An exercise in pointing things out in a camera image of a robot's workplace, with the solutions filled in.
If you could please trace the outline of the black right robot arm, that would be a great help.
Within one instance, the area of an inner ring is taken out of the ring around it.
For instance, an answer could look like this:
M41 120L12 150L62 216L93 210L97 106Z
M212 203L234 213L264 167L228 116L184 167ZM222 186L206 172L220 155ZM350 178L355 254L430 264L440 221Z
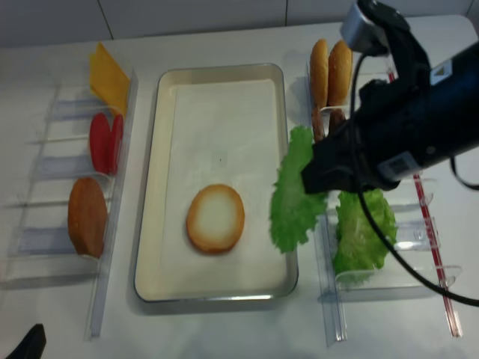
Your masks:
M304 190L390 191L400 181L478 145L478 46L431 67L408 22L374 1L353 4L341 36L355 52L390 55L392 82L353 92L361 102L332 135L312 147Z

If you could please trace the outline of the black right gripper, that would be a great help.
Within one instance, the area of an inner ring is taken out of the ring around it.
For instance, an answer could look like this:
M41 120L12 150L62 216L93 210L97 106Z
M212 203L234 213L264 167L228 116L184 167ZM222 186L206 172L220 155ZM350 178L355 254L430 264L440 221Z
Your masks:
M400 14L365 14L384 32L387 56L393 59L397 79L372 82L360 90L361 105L331 135L313 144L312 160L302 169L306 194L359 188L396 188L416 171L418 161L406 147L412 131L412 107L430 89L430 62Z

